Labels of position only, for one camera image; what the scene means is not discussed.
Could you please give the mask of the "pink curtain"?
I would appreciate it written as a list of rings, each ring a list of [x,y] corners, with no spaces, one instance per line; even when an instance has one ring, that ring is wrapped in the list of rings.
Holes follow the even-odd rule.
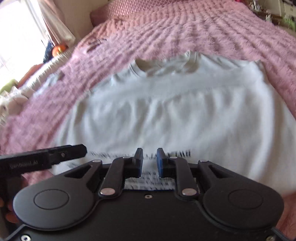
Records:
[[[62,11],[56,6],[54,1],[38,1],[39,8],[45,26],[53,44],[65,44],[72,47],[76,41],[75,36],[65,24]]]

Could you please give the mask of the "orange pumpkin toy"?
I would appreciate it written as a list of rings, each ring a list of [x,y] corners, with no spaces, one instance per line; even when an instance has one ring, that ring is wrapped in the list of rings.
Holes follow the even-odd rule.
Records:
[[[57,45],[52,50],[52,56],[56,57],[56,56],[60,55],[61,53],[65,52],[67,49],[68,49],[68,46],[65,44]]]

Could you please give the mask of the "white t-shirt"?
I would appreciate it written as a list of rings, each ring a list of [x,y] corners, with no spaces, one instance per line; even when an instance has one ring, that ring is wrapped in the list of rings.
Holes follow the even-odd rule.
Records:
[[[134,60],[88,91],[70,110],[55,146],[83,144],[88,161],[111,163],[144,151],[142,177],[127,189],[171,189],[158,177],[156,151],[190,163],[209,160],[279,192],[295,190],[295,118],[260,61],[186,52]]]

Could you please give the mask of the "pink fluffy blanket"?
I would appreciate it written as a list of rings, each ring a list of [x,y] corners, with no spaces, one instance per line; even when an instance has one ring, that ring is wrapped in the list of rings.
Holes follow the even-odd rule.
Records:
[[[135,57],[186,50],[262,60],[273,87],[295,113],[295,38],[235,1],[177,1],[100,24],[62,67],[65,76],[1,131],[1,153],[47,148],[75,101]]]

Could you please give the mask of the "purple quilted headboard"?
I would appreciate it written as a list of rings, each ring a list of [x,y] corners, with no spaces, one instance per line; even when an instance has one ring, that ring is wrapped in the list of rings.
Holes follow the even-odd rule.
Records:
[[[167,19],[181,12],[188,1],[111,1],[90,13],[93,27],[108,20],[136,19],[148,23]]]

